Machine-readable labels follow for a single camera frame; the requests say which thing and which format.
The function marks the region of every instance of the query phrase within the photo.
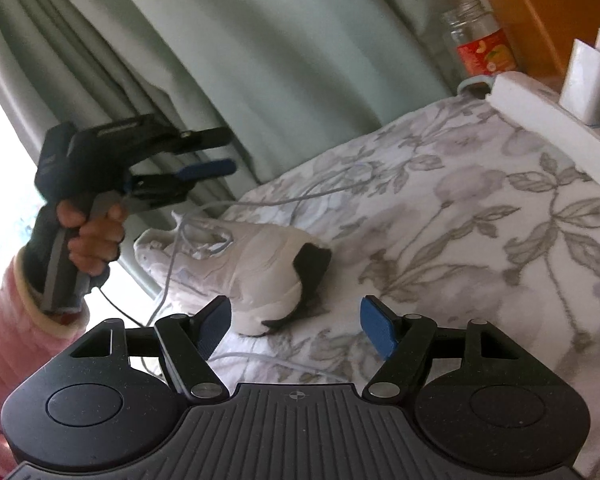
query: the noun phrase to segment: jar mouth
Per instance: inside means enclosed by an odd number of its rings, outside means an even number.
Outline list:
[[[458,5],[455,9],[442,13],[442,18],[451,26],[462,25],[478,18],[484,13],[480,0],[471,0]]]

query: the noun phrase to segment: red label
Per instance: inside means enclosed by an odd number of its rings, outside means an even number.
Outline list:
[[[460,45],[457,50],[469,76],[496,75],[518,68],[501,28],[481,40]]]

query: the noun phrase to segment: window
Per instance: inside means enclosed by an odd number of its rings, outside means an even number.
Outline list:
[[[36,166],[0,106],[0,284],[14,254],[29,240],[38,210],[44,200],[33,178]],[[103,290],[119,307],[145,322],[153,301],[118,263],[111,264],[111,276]],[[89,327],[108,317],[122,317],[95,290],[86,297],[91,311]],[[128,327],[135,326],[125,319]]]

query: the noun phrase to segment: metal screw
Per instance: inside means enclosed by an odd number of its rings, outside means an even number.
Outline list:
[[[215,383],[200,383],[196,384],[191,389],[191,395],[199,399],[213,399],[222,395],[222,386]]]
[[[380,399],[391,399],[400,393],[400,386],[393,383],[374,383],[369,386],[369,393]]]

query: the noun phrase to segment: white cable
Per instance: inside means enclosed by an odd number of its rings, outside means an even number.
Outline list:
[[[328,180],[331,180],[332,178],[336,177],[336,176],[341,176],[342,174],[346,173],[347,171],[351,170],[352,168],[356,168],[356,167],[360,167],[360,166],[366,166],[368,168],[370,168],[370,176],[368,179],[362,181],[362,182],[355,182],[353,184],[350,184],[349,186],[343,186],[343,187],[338,187],[336,189],[331,189],[328,191],[323,191],[323,192],[319,192],[319,193],[313,193],[313,194],[309,194],[309,192],[313,189],[315,189],[317,186],[320,186],[320,184],[325,183]],[[194,210],[187,213],[186,215],[184,215],[182,217],[182,219],[180,220],[180,224],[178,225],[178,229],[176,231],[176,235],[173,241],[173,251],[171,252],[171,257],[169,260],[169,267],[167,269],[167,275],[164,279],[164,289],[162,291],[161,294],[159,294],[154,301],[154,305],[157,306],[154,308],[154,311],[152,312],[151,316],[149,317],[149,321],[147,322],[146,326],[151,326],[155,319],[160,315],[162,308],[167,300],[167,296],[169,293],[169,286],[171,283],[171,275],[173,273],[173,266],[175,263],[175,259],[176,256],[179,252],[179,244],[181,242],[185,242],[187,245],[189,245],[190,248],[193,247],[193,243],[188,241],[186,239],[186,237],[184,237],[183,235],[183,231],[184,231],[184,227],[186,225],[188,225],[191,221],[195,221],[199,219],[196,218],[196,216],[203,212],[205,209],[209,209],[211,207],[216,207],[216,206],[232,206],[232,205],[242,205],[242,206],[258,206],[258,207],[276,207],[276,206],[280,206],[280,205],[285,205],[285,204],[289,204],[289,203],[293,203],[293,202],[303,202],[304,200],[311,200],[312,198],[320,198],[322,196],[326,196],[326,195],[330,195],[333,193],[339,193],[342,191],[347,191],[349,189],[353,189],[355,187],[361,187],[361,186],[366,186],[366,184],[371,183],[371,181],[375,179],[375,175],[374,175],[374,168],[373,166],[368,163],[368,162],[360,162],[358,164],[353,164],[352,166],[348,166],[347,168],[344,168],[340,173],[336,174],[336,175],[331,175],[328,176],[327,178],[321,180],[320,182],[317,182],[316,184],[313,184],[311,187],[309,187],[302,196],[299,197],[294,197],[294,198],[287,198],[285,200],[277,200],[275,202],[245,202],[245,201],[240,201],[240,200],[219,200],[217,202],[209,202],[207,204],[204,205],[199,205],[199,206],[195,206]],[[294,216],[296,214],[296,209],[297,207],[292,211],[291,213],[291,219],[290,219],[290,223],[293,223],[294,220]],[[216,361],[218,359],[224,359],[227,357],[246,357],[246,358],[256,358],[256,359],[260,359],[263,361],[267,361],[267,362],[271,362],[280,366],[284,366],[286,368],[289,368],[291,370],[298,370],[301,372],[308,372],[308,373],[312,373],[312,374],[319,374],[322,375],[326,378],[331,378],[334,380],[337,380],[338,382],[344,382],[344,383],[348,383],[349,380],[347,380],[346,378],[343,377],[339,377],[333,374],[330,374],[328,372],[325,372],[323,370],[319,370],[318,368],[311,368],[311,367],[307,367],[301,364],[297,364],[291,361],[286,361],[284,359],[279,359],[277,357],[273,357],[273,356],[268,356],[268,355],[264,355],[264,354],[257,354],[254,352],[228,352],[225,354],[220,354],[217,356],[212,357],[211,359],[209,359],[209,362],[211,361]],[[142,365],[144,366],[144,369],[149,372],[150,374],[154,375],[154,373],[152,373],[149,368],[147,367],[146,363],[144,362],[144,358],[142,358]]]

